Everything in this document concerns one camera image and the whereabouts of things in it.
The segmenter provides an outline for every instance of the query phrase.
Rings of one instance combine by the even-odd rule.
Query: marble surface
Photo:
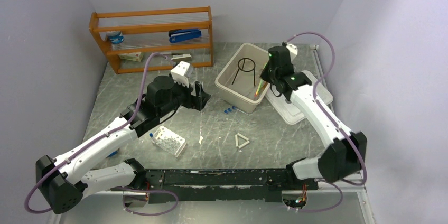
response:
[[[211,99],[202,112],[181,107],[177,114],[163,125],[184,137],[187,145],[179,157],[155,146],[148,134],[121,147],[118,154],[105,159],[96,168],[117,165],[125,159],[135,158],[145,168],[177,169],[227,169],[227,168],[276,168],[304,157],[315,157],[324,148],[311,124],[304,119],[296,125],[286,124],[271,104],[264,99],[255,111],[246,115],[223,111],[231,105],[218,96],[214,84],[218,73],[224,68],[242,43],[215,43],[214,66],[195,68],[190,80],[204,82],[205,92]],[[279,43],[254,43],[267,50]],[[316,60],[306,45],[299,45],[298,56],[293,61],[295,71],[308,70],[317,78]],[[190,51],[195,61],[206,61],[207,49]],[[152,64],[164,63],[160,59]],[[126,61],[125,67],[140,67],[141,63]],[[169,71],[149,72],[146,84]],[[142,73],[116,75],[108,65],[98,89],[84,140],[108,125],[138,94]],[[235,134],[250,139],[241,152],[235,147]]]

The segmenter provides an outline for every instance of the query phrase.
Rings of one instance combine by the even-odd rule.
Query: stapler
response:
[[[182,29],[168,31],[170,43],[178,43],[202,36],[200,29]]]

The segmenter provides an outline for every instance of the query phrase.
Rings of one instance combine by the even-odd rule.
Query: wooden shelf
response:
[[[168,31],[199,28],[202,37],[179,43],[170,43]],[[115,73],[142,72],[144,68],[121,68],[120,53],[157,52],[184,49],[210,49],[210,62],[194,63],[195,67],[213,66],[213,27],[210,6],[169,10],[92,13],[90,33]],[[120,30],[124,41],[111,44],[100,33]],[[170,66],[150,67],[148,71],[168,70]]]

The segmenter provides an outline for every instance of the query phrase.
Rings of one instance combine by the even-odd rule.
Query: small box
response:
[[[143,54],[141,52],[121,53],[118,55],[121,59],[141,62]]]

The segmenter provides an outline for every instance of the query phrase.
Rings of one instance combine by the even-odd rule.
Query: plastic bin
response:
[[[232,85],[232,81],[238,71],[237,63],[242,58],[249,58],[255,62],[255,87],[253,72],[244,71],[238,72]],[[252,113],[269,89],[268,84],[254,99],[255,91],[261,81],[260,74],[268,60],[267,51],[251,43],[243,43],[214,81],[219,89],[219,97],[247,113]],[[246,60],[244,69],[250,69],[252,66],[252,62]]]

